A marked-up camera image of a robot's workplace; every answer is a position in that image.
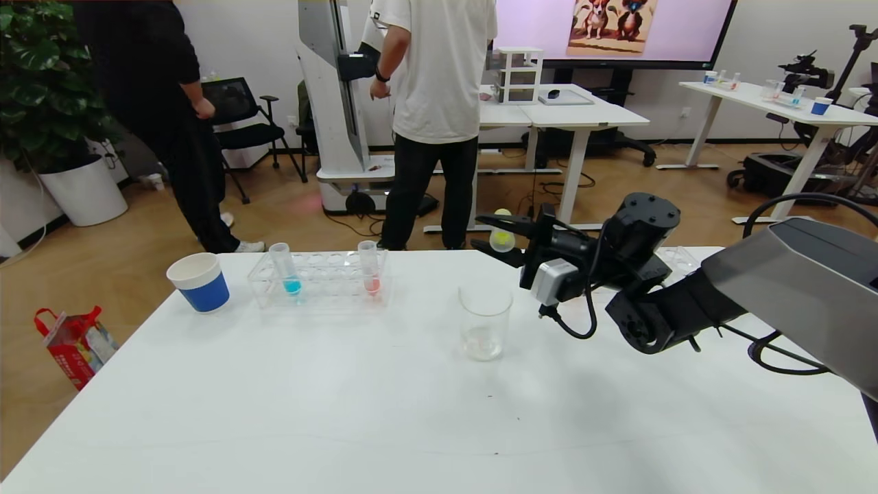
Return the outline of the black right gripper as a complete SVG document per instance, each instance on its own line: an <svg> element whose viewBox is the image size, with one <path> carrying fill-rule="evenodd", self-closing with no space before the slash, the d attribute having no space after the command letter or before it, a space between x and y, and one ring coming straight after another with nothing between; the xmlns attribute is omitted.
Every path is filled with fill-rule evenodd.
<svg viewBox="0 0 878 494"><path fill-rule="evenodd" d="M535 283L539 266L562 259L579 270L581 287L593 290L600 286L596 273L590 273L595 262L597 238L560 221L555 206L548 202L538 207L534 219L520 215L477 215L475 222L496 231L504 231L529 239L524 253L521 249L498 251L489 241L473 239L471 247L505 265L521 267L520 287L530 289Z"/></svg>

